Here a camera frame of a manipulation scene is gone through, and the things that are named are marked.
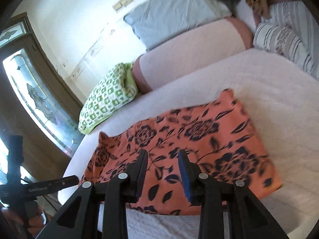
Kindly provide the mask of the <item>person's left hand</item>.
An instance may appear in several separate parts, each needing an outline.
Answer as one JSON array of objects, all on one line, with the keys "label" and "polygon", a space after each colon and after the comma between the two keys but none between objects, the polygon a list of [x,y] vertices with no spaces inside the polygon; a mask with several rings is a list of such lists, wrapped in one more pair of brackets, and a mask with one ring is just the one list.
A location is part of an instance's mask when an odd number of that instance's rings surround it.
[{"label": "person's left hand", "polygon": [[[1,212],[4,215],[10,231],[18,238],[27,238],[23,229],[24,222],[22,218],[7,207],[2,207]],[[37,207],[36,215],[28,220],[28,233],[32,238],[36,238],[44,226],[50,222],[52,216],[48,215],[41,207]]]}]

